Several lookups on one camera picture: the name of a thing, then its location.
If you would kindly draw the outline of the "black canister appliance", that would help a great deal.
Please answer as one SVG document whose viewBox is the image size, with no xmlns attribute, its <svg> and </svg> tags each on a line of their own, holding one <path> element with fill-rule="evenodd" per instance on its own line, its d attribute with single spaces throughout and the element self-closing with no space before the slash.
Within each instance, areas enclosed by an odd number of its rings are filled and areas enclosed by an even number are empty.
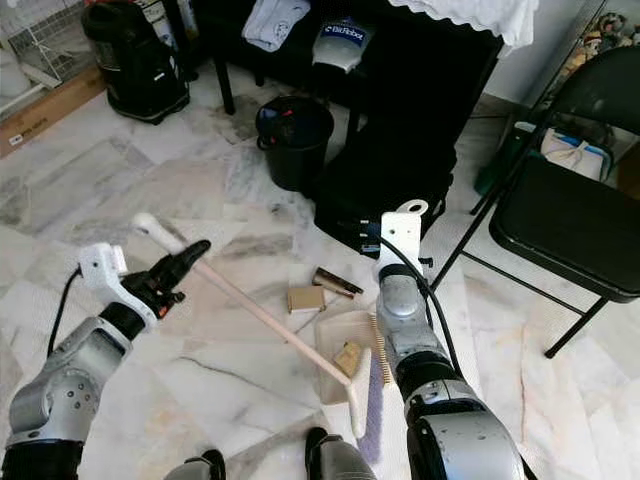
<svg viewBox="0 0 640 480">
<path fill-rule="evenodd" d="M 115 113 L 157 125 L 189 104 L 174 50 L 142 6 L 133 0 L 92 1 L 81 24 Z"/>
</svg>

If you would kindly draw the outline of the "white lace cloth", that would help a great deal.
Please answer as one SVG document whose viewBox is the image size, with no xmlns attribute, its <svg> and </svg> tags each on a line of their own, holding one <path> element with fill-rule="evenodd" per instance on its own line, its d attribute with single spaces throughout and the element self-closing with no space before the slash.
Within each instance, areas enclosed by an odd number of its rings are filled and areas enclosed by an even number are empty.
<svg viewBox="0 0 640 480">
<path fill-rule="evenodd" d="M 387 0 L 434 20 L 489 31 L 503 42 L 502 55 L 534 41 L 539 0 Z"/>
</svg>

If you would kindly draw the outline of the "cream long-handled broom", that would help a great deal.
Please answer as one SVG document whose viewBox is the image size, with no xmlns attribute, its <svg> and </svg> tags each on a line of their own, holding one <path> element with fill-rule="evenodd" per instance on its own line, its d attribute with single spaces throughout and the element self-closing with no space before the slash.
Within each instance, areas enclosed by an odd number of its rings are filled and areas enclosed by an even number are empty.
<svg viewBox="0 0 640 480">
<path fill-rule="evenodd" d="M 349 326 L 339 326 L 338 339 L 343 344 L 347 340 L 360 343 L 364 347 L 365 360 L 361 362 L 360 371 L 356 379 L 348 379 L 342 371 L 334 365 L 334 356 L 337 351 L 330 352 L 329 355 L 312 347 L 307 340 L 303 340 L 300 335 L 293 332 L 291 328 L 283 323 L 268 310 L 265 310 L 261 303 L 252 300 L 250 296 L 227 276 L 214 268 L 210 261 L 201 259 L 193 268 L 193 271 L 219 291 L 227 294 L 243 310 L 250 312 L 262 325 L 273 330 L 288 346 L 296 348 L 300 355 L 312 362 L 317 370 L 332 379 L 337 384 L 344 399 L 348 404 L 349 426 L 352 433 L 358 439 L 371 438 L 381 444 L 383 439 L 383 413 L 384 413 L 384 392 L 390 383 L 390 374 L 384 367 L 384 347 L 374 339 L 375 323 L 371 320 L 371 315 L 365 311 L 357 311 L 358 319 Z"/>
</svg>

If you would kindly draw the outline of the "black folding chair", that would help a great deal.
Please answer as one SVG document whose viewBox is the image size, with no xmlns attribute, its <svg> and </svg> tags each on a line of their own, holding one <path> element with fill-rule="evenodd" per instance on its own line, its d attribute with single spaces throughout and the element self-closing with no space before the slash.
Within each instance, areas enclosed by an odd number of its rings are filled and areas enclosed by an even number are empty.
<svg viewBox="0 0 640 480">
<path fill-rule="evenodd" d="M 580 116 L 640 134 L 640 46 L 616 47 L 567 78 L 513 163 L 481 198 L 461 241 L 431 282 L 438 287 L 486 221 L 495 242 L 561 276 L 598 301 L 545 352 L 557 353 L 608 303 L 640 298 L 640 200 L 549 159 L 531 159 L 541 134 L 558 114 Z"/>
</svg>

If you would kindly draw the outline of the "robot right leg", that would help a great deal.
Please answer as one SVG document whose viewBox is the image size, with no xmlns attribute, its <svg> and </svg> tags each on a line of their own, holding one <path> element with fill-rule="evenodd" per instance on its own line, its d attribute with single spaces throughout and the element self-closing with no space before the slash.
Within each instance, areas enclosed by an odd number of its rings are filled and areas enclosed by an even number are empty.
<svg viewBox="0 0 640 480">
<path fill-rule="evenodd" d="M 320 426 L 307 430 L 303 465 L 307 480 L 378 480 L 370 463 L 381 458 L 381 444 L 370 438 L 355 444 Z"/>
</svg>

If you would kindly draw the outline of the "small flat cardboard box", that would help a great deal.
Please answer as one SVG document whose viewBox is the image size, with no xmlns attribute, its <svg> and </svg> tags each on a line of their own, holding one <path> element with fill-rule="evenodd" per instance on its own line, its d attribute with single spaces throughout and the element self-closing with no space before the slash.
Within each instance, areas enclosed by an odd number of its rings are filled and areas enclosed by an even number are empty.
<svg viewBox="0 0 640 480">
<path fill-rule="evenodd" d="M 289 314 L 320 312 L 326 308 L 326 291 L 320 285 L 291 287 L 287 291 L 285 301 L 287 301 Z"/>
</svg>

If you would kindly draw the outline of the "small tan cardboard piece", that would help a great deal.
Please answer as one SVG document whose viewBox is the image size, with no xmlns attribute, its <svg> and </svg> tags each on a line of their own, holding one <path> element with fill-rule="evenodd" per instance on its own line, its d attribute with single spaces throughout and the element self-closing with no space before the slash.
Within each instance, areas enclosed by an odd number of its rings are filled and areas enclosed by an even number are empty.
<svg viewBox="0 0 640 480">
<path fill-rule="evenodd" d="M 364 347 L 360 343 L 347 340 L 335 353 L 333 362 L 348 379 L 356 379 L 361 362 L 364 360 Z"/>
</svg>

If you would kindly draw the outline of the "robot leg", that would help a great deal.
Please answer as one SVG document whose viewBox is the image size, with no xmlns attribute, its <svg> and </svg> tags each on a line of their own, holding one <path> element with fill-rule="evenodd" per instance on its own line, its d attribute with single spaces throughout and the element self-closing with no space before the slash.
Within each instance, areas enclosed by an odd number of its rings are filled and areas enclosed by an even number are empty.
<svg viewBox="0 0 640 480">
<path fill-rule="evenodd" d="M 227 480 L 223 453 L 209 449 L 200 456 L 188 458 L 170 470 L 163 480 Z"/>
<path fill-rule="evenodd" d="M 307 480 L 378 480 L 370 463 L 381 458 L 381 444 L 370 438 L 355 444 L 320 426 L 307 430 L 303 465 Z"/>
</svg>

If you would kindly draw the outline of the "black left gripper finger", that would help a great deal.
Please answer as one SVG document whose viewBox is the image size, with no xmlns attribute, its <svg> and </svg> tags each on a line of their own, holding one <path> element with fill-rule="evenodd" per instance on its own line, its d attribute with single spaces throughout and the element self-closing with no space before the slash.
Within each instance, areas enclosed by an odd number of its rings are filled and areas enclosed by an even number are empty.
<svg viewBox="0 0 640 480">
<path fill-rule="evenodd" d="M 182 250 L 169 253 L 165 257 L 165 274 L 187 275 L 193 265 L 196 265 L 196 262 L 201 260 L 201 257 L 205 256 L 207 251 L 210 251 L 210 248 L 211 242 L 209 239 L 200 239 L 200 241 L 188 244 Z"/>
<path fill-rule="evenodd" d="M 205 256 L 206 250 L 183 250 L 172 255 L 172 289 L 178 287 Z"/>
</svg>

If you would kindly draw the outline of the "green plastic object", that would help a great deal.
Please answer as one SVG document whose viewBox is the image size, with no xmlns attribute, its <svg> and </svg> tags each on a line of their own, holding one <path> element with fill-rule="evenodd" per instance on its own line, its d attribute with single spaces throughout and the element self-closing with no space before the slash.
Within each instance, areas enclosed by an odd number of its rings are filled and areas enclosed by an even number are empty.
<svg viewBox="0 0 640 480">
<path fill-rule="evenodd" d="M 531 122 L 515 122 L 509 125 L 504 132 L 498 150 L 494 152 L 488 164 L 476 174 L 474 189 L 479 195 L 486 195 L 490 188 L 506 174 L 509 166 L 515 161 L 515 156 L 520 151 L 522 143 L 535 131 L 535 125 Z"/>
</svg>

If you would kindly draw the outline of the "white hanging garment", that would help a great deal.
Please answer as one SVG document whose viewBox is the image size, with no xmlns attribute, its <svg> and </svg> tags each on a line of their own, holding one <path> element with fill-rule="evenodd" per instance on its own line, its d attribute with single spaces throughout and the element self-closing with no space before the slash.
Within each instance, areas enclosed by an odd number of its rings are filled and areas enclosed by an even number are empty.
<svg viewBox="0 0 640 480">
<path fill-rule="evenodd" d="M 243 40 L 257 49 L 275 52 L 310 10 L 310 0 L 256 0 L 241 31 Z"/>
</svg>

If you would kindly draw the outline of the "black plastic bucket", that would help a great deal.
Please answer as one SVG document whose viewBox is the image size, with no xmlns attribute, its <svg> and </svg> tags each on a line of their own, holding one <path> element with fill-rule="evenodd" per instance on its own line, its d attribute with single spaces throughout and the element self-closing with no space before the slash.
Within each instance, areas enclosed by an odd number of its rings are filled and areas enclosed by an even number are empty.
<svg viewBox="0 0 640 480">
<path fill-rule="evenodd" d="M 335 128 L 328 105 L 305 96 L 275 97 L 257 110 L 255 127 L 275 186 L 310 196 Z"/>
</svg>

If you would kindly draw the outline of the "black cloth covered table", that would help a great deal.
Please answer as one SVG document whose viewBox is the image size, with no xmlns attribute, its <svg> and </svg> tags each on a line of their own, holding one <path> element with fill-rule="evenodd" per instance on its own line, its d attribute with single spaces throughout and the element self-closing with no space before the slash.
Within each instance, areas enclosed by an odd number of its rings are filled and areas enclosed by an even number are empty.
<svg viewBox="0 0 640 480">
<path fill-rule="evenodd" d="M 364 119 L 305 191 L 317 228 L 358 251 L 366 223 L 413 198 L 428 202 L 422 227 L 431 227 L 445 211 L 454 146 L 502 42 L 390 0 L 306 3 L 310 12 L 284 45 L 266 52 L 242 35 L 255 0 L 192 0 L 198 47 L 218 65 L 312 90 Z M 369 42 L 353 72 L 328 74 L 312 63 L 312 47 L 325 20 L 344 17 L 369 28 Z"/>
</svg>

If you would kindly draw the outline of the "robot left leg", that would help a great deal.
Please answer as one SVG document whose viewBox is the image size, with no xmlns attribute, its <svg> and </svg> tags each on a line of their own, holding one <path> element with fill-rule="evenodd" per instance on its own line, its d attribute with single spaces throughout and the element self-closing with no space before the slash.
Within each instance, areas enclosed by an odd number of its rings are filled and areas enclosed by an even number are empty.
<svg viewBox="0 0 640 480">
<path fill-rule="evenodd" d="M 163 480 L 227 480 L 223 453 L 209 449 L 200 456 L 188 458 L 170 470 Z"/>
</svg>

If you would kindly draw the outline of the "colourful printed picture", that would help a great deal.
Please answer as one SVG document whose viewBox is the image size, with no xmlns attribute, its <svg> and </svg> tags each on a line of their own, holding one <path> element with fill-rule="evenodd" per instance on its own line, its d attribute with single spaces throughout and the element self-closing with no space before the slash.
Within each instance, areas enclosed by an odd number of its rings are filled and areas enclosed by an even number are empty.
<svg viewBox="0 0 640 480">
<path fill-rule="evenodd" d="M 548 99 L 553 99 L 561 90 L 562 84 L 595 56 L 618 47 L 637 44 L 640 44 L 640 10 L 632 15 L 614 10 L 604 10 L 595 15 L 572 42 L 570 54 L 564 59 L 556 78 L 550 84 Z"/>
</svg>

